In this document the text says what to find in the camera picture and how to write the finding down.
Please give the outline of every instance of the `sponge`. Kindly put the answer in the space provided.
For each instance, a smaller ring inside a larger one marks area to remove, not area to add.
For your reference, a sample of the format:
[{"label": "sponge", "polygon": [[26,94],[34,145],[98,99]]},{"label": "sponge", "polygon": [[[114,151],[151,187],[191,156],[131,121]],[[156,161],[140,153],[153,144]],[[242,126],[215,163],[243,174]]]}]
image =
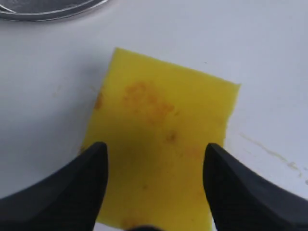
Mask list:
[{"label": "sponge", "polygon": [[116,49],[83,141],[108,146],[98,222],[207,231],[205,148],[223,145],[240,85]]}]

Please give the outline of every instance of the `white surface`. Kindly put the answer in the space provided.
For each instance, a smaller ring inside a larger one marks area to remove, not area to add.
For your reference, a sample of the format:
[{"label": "white surface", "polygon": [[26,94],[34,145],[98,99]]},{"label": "white surface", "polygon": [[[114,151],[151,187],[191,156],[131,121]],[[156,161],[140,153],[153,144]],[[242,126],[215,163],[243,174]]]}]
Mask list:
[{"label": "white surface", "polygon": [[61,23],[1,21],[0,197],[74,158],[118,46],[242,83],[226,149],[308,198],[307,21],[306,0],[112,0]]}]

